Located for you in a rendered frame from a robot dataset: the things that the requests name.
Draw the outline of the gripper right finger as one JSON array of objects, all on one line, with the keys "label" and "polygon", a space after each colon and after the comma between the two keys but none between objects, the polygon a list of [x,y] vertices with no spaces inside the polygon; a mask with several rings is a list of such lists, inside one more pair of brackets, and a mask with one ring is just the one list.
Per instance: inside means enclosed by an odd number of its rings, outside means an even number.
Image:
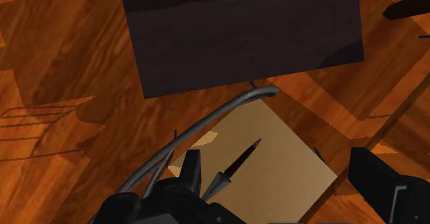
[{"label": "gripper right finger", "polygon": [[386,224],[430,224],[430,182],[397,173],[369,149],[351,149],[348,180]]}]

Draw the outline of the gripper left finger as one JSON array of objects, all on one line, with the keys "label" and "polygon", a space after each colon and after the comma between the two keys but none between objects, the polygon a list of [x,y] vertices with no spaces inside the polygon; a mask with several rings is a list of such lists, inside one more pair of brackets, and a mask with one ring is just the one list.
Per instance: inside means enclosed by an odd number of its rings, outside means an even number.
[{"label": "gripper left finger", "polygon": [[145,198],[133,192],[111,195],[92,224],[215,224],[200,191],[201,152],[188,150],[178,178],[158,181]]}]

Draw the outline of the black pen with grey tip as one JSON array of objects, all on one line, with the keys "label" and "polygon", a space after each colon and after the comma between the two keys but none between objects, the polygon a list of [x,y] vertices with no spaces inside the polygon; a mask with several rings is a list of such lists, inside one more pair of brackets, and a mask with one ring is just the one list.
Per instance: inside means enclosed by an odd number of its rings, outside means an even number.
[{"label": "black pen with grey tip", "polygon": [[223,188],[229,185],[232,182],[231,177],[249,158],[249,156],[257,148],[260,142],[261,139],[258,139],[251,146],[249,146],[224,172],[218,172],[201,198],[204,201],[208,201],[218,192],[220,192]]}]

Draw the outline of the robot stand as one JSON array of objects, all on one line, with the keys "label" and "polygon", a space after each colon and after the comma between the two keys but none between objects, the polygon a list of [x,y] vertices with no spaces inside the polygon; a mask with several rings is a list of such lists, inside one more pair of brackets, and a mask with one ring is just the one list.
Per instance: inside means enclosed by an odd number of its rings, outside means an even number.
[{"label": "robot stand", "polygon": [[359,0],[122,0],[145,98],[361,62]]}]

